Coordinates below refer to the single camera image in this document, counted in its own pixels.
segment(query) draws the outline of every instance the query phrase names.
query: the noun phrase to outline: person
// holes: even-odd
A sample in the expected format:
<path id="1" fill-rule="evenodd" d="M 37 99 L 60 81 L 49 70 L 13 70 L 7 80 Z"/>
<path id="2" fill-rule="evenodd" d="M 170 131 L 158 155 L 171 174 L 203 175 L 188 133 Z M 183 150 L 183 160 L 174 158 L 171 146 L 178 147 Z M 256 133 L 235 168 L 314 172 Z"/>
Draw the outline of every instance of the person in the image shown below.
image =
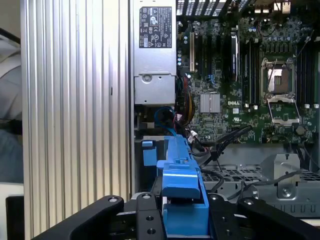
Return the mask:
<path id="1" fill-rule="evenodd" d="M 23 183 L 20 43 L 0 29 L 0 182 Z"/>

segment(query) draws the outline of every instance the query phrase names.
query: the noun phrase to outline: ribbed metal panel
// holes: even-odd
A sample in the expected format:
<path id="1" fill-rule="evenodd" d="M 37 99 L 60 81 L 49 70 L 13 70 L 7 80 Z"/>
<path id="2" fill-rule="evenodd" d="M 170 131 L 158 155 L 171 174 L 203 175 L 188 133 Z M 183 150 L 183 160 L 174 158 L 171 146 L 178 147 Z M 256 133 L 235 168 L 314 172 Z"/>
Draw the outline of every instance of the ribbed metal panel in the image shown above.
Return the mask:
<path id="1" fill-rule="evenodd" d="M 26 239 L 129 198 L 128 5 L 21 0 Z"/>
<path id="2" fill-rule="evenodd" d="M 220 113 L 220 93 L 200 94 L 200 113 Z"/>

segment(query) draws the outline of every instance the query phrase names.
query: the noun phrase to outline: cpu socket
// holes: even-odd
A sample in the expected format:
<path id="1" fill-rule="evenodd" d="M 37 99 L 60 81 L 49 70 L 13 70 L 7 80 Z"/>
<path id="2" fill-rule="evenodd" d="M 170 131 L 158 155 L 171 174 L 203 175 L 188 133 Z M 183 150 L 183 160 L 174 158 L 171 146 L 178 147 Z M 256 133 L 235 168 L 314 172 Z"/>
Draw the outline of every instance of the cpu socket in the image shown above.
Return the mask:
<path id="1" fill-rule="evenodd" d="M 273 124 L 290 126 L 300 122 L 300 114 L 296 104 L 295 65 L 292 58 L 286 61 L 269 61 L 264 58 L 260 73 L 260 96 L 269 107 Z M 292 104 L 296 117 L 282 119 L 275 117 L 272 105 Z"/>

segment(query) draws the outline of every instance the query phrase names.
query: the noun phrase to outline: power supply label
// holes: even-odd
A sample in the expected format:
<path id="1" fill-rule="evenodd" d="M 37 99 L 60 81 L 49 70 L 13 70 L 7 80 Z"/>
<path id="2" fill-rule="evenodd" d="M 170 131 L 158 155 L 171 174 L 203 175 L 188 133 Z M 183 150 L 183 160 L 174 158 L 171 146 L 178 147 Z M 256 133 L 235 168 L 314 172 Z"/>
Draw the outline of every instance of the power supply label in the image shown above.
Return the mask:
<path id="1" fill-rule="evenodd" d="M 144 6 L 140 8 L 141 49 L 172 48 L 172 7 Z"/>

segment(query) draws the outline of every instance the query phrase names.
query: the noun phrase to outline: blue drive cage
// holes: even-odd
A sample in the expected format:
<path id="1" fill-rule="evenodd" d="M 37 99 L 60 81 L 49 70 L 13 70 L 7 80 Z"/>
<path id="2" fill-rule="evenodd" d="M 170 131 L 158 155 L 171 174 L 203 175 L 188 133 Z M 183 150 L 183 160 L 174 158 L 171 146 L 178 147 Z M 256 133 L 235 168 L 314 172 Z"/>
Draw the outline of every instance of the blue drive cage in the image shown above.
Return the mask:
<path id="1" fill-rule="evenodd" d="M 157 175 L 162 176 L 166 233 L 169 236 L 207 236 L 209 202 L 200 168 L 181 135 L 165 136 L 164 142 L 165 160 L 157 158 L 155 140 L 142 141 L 142 151 L 143 164 L 156 167 Z"/>

